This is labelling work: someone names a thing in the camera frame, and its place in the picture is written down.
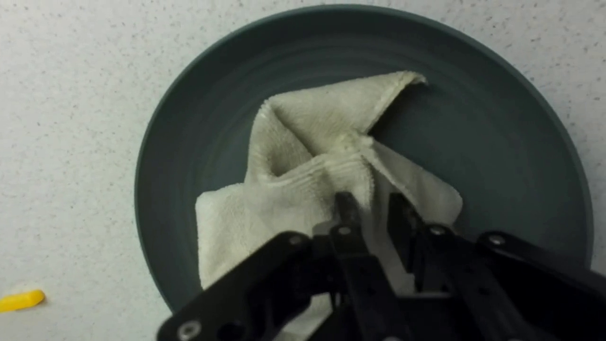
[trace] white countertop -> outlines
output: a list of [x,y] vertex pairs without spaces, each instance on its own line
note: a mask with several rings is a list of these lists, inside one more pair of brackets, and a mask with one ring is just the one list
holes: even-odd
[[[0,340],[153,340],[168,317],[145,270],[132,185],[141,134],[223,35],[312,0],[0,0]],[[606,3],[372,0],[442,22],[516,67],[566,126],[590,187],[606,274]]]

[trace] beige cloth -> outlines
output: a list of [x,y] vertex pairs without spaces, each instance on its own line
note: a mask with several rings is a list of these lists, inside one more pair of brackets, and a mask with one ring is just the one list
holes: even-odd
[[[414,73],[391,73],[270,98],[259,109],[242,185],[196,202],[198,272],[210,287],[280,232],[312,236],[335,223],[333,196],[350,192],[369,251],[395,295],[410,289],[384,226],[389,192],[401,192],[425,223],[450,226],[461,200],[454,188],[367,137]],[[314,306],[316,315],[327,308]],[[306,334],[312,325],[299,325]]]

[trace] black metal bracket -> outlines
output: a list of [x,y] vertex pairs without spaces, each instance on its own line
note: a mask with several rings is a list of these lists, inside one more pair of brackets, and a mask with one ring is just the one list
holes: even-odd
[[388,230],[414,276],[397,300],[365,249],[355,202],[335,198],[338,224],[312,240],[280,234],[158,331],[158,341],[268,341],[310,298],[333,312],[312,341],[603,341],[606,279],[505,234],[477,243],[427,226],[403,196]]

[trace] folded cloth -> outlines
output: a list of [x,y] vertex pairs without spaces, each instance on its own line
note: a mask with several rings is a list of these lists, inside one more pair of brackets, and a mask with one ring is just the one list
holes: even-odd
[[391,73],[266,99],[251,128],[244,183],[204,192],[194,206],[202,287],[280,232],[312,236],[329,226],[336,221],[335,194],[350,192],[369,253],[395,295],[410,293],[410,279],[386,234],[386,198],[399,192],[424,223],[442,226],[450,226],[461,209],[454,188],[367,137],[412,84],[424,84],[424,79]]

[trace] plate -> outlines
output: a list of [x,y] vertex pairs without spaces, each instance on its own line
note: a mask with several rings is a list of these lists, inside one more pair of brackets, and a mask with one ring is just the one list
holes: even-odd
[[475,41],[410,14],[318,7],[272,16],[194,60],[160,99],[136,170],[139,245],[172,312],[198,291],[194,200],[242,183],[263,99],[416,71],[372,135],[452,185],[463,238],[499,230],[573,264],[590,259],[590,202],[575,151],[541,96]]

